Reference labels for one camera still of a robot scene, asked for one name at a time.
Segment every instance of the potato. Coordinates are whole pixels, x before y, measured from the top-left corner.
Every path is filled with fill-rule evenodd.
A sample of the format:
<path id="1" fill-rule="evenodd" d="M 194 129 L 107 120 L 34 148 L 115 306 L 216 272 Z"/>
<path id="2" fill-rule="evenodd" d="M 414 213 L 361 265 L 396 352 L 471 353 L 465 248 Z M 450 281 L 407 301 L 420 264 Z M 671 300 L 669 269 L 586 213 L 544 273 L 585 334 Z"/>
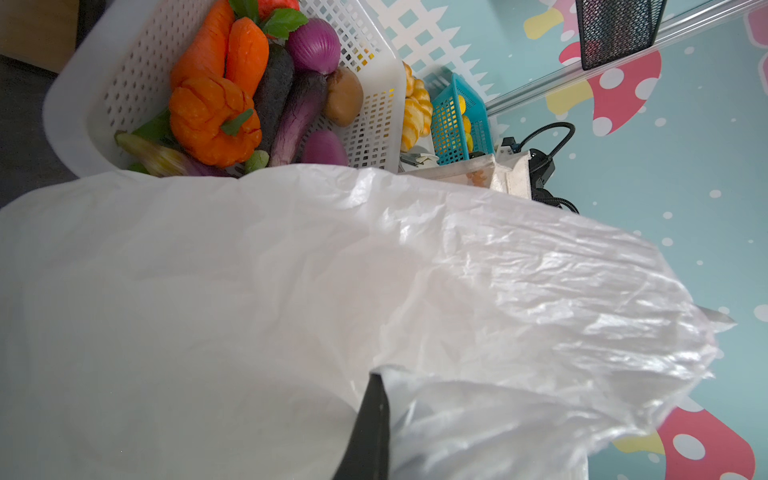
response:
<path id="1" fill-rule="evenodd" d="M 348 127 L 362 108 L 362 85 L 351 70 L 339 67 L 328 77 L 328 101 L 323 114 L 334 124 Z"/>

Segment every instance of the teal basket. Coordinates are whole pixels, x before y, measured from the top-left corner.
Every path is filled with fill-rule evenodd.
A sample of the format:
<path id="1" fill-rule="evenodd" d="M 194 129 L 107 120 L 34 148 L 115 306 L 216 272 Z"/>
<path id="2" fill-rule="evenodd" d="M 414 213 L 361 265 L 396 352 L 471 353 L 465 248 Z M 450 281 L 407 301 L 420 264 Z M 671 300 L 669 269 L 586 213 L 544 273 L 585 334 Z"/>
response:
<path id="1" fill-rule="evenodd" d="M 488 112 L 479 95 L 464 81 L 461 75 L 453 74 L 451 84 L 437 96 L 432 106 L 432 142 L 435 154 L 440 157 L 440 165 L 469 160 L 471 153 L 467 149 L 467 136 L 461 111 L 458 109 L 458 96 L 464 97 L 467 110 L 464 113 L 472 124 L 473 151 L 484 154 L 493 153 L 491 128 L 488 125 Z"/>

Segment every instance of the white basket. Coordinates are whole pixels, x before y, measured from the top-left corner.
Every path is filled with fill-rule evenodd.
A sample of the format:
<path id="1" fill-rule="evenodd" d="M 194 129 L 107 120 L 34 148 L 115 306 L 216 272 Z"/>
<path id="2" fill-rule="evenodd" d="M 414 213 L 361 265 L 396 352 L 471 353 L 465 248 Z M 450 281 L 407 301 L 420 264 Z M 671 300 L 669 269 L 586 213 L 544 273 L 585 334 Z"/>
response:
<path id="1" fill-rule="evenodd" d="M 162 111 L 170 70 L 215 0 L 117 0 L 75 52 L 45 99 L 43 125 L 61 161 L 80 177 L 126 168 L 135 159 L 114 142 Z M 341 138 L 351 167 L 397 171 L 406 77 L 397 51 L 359 0 L 300 0 L 308 17 L 339 34 L 342 63 L 355 71 L 365 101 L 347 128 L 321 117 Z"/>

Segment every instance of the black mesh pen holder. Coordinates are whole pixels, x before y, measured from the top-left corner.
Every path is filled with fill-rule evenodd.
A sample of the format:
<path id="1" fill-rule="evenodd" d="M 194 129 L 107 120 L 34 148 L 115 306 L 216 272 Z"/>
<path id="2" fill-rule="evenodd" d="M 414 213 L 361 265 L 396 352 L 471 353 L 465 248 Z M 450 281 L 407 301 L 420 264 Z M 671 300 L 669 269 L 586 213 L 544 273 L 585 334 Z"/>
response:
<path id="1" fill-rule="evenodd" d="M 667 0 L 576 0 L 584 70 L 654 44 Z"/>

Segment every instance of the brown wooden surface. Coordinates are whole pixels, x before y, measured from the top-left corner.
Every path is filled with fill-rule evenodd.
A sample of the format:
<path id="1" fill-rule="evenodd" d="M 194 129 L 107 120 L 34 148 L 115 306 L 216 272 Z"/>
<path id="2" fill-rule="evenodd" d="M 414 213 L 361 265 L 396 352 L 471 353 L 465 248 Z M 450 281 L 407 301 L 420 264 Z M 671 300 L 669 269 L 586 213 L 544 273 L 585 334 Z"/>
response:
<path id="1" fill-rule="evenodd" d="M 0 55 L 58 73 L 77 30 L 78 0 L 0 0 Z"/>

